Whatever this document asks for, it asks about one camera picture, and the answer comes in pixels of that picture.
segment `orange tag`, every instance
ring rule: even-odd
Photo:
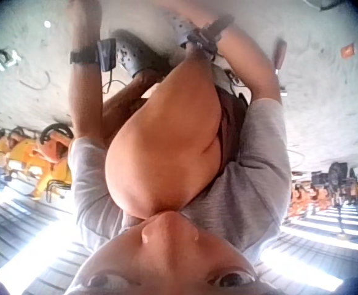
[[[341,57],[344,59],[353,57],[355,53],[355,45],[353,43],[341,48]]]

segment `bare leg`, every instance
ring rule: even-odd
[[[220,168],[220,121],[210,61],[189,45],[112,142],[106,177],[115,202],[139,218],[186,206]]]
[[[153,70],[137,74],[124,89],[103,104],[103,138],[107,147],[124,123],[144,105],[142,95],[160,78]]]

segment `eye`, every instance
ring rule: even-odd
[[[120,291],[130,286],[130,283],[118,275],[95,275],[88,281],[88,287]]]
[[[210,285],[223,288],[235,288],[255,282],[255,278],[246,272],[235,271],[209,281]]]

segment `person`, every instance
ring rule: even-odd
[[[252,90],[246,111],[215,88],[211,62],[183,38],[218,16],[191,0],[157,4],[185,47],[178,67],[169,72],[164,58],[117,31],[117,61],[133,80],[103,103],[99,66],[72,65],[69,166],[77,226],[93,254],[67,294],[280,294],[253,267],[290,200],[271,61],[235,25],[222,33],[220,52]],[[101,6],[73,0],[70,13],[80,52],[100,38]]]

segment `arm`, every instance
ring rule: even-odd
[[[171,1],[169,7],[200,28],[218,19],[216,14],[191,0]],[[218,46],[236,75],[252,90],[252,102],[271,98],[281,103],[278,78],[271,61],[243,30],[236,26],[227,28]]]
[[[100,37],[102,15],[98,0],[73,0],[69,9],[73,22],[72,51],[95,45]],[[76,138],[102,138],[101,85],[98,65],[72,65],[69,106]]]

